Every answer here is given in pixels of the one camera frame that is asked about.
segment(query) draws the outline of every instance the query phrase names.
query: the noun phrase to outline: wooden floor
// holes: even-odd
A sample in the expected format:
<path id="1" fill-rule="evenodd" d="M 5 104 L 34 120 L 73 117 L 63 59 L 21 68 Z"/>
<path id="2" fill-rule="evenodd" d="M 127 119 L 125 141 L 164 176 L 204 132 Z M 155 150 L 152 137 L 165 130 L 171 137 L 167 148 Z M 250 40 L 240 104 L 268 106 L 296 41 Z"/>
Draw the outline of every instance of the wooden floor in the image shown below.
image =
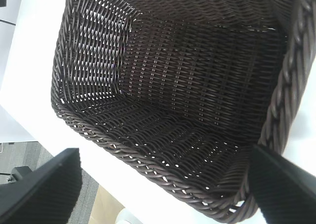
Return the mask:
<path id="1" fill-rule="evenodd" d="M 124 206 L 108 191 L 99 186 L 89 224 L 115 224 L 115 220 L 123 208 Z"/>
<path id="2" fill-rule="evenodd" d="M 0 153 L 0 172 L 10 173 L 12 168 L 29 166 L 35 170 L 52 158 L 38 142 L 4 143 Z M 6 178 L 0 176 L 0 184 L 6 183 Z M 99 184 L 82 171 L 82 189 L 77 205 L 68 221 L 69 224 L 88 224 Z"/>

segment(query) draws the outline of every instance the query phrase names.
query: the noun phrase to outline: white wall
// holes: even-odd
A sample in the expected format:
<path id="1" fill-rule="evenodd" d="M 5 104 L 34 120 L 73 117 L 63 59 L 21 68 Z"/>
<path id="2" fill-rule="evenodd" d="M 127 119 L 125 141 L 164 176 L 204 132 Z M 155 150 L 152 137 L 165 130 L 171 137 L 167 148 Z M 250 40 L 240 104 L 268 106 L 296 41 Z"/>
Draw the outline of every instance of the white wall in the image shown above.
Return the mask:
<path id="1" fill-rule="evenodd" d="M 0 19 L 16 23 L 21 0 L 6 0 L 6 7 L 0 7 Z"/>
<path id="2" fill-rule="evenodd" d="M 7 0 L 6 7 L 0 7 L 0 19 L 15 24 L 19 13 L 20 2 L 21 0 Z M 5 74 L 13 33 L 13 25 L 0 22 L 0 89 Z M 33 140 L 32 136 L 0 106 L 0 142 Z"/>

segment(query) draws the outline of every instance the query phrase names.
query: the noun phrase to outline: white table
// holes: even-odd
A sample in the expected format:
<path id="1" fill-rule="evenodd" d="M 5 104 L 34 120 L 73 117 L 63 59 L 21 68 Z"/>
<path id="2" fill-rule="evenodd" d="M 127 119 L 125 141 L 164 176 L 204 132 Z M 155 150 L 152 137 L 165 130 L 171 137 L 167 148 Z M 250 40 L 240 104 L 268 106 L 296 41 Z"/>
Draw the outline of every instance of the white table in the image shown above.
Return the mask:
<path id="1" fill-rule="evenodd" d="M 215 224 L 187 204 L 141 176 L 58 119 L 50 105 L 52 62 L 65 0 L 22 0 L 12 41 L 0 104 L 52 155 L 79 147 L 82 167 L 143 224 Z M 289 144 L 286 157 L 316 175 L 316 68 Z M 244 224 L 264 224 L 260 212 Z"/>

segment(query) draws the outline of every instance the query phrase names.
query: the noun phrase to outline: woven basket wall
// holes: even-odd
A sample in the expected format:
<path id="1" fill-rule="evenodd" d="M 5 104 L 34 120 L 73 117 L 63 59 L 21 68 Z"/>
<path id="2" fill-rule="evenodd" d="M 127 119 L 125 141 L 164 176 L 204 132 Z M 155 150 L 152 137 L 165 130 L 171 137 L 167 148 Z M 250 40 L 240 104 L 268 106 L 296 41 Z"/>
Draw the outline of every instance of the woven basket wall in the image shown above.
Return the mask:
<path id="1" fill-rule="evenodd" d="M 257 210 L 253 145 L 282 153 L 316 0 L 66 0 L 51 89 L 76 132 L 205 215 Z"/>

